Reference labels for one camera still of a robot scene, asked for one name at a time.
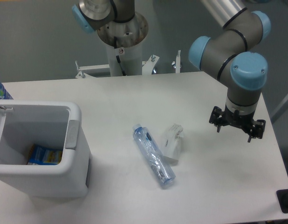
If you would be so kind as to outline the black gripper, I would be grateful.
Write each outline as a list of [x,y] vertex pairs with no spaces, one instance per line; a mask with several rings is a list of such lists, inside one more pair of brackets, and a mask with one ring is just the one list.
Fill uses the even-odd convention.
[[248,142],[252,139],[262,139],[266,121],[264,119],[254,120],[255,112],[247,115],[242,115],[240,112],[232,112],[227,106],[223,112],[219,107],[215,106],[211,112],[209,123],[217,128],[219,133],[222,126],[233,126],[243,131],[247,131]]

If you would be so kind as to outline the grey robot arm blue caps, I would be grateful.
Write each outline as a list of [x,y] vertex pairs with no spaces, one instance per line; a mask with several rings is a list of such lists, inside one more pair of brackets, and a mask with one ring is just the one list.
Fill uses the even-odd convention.
[[[251,12],[241,0],[205,0],[203,5],[223,29],[212,39],[197,38],[188,59],[197,69],[227,87],[224,109],[215,106],[209,122],[217,129],[233,126],[250,139],[263,137],[266,122],[254,120],[261,90],[267,80],[266,59],[251,52],[270,33],[271,22],[260,11]],[[106,45],[112,76],[142,75],[142,42],[147,20],[132,0],[81,0],[72,14],[86,32],[97,32]]]

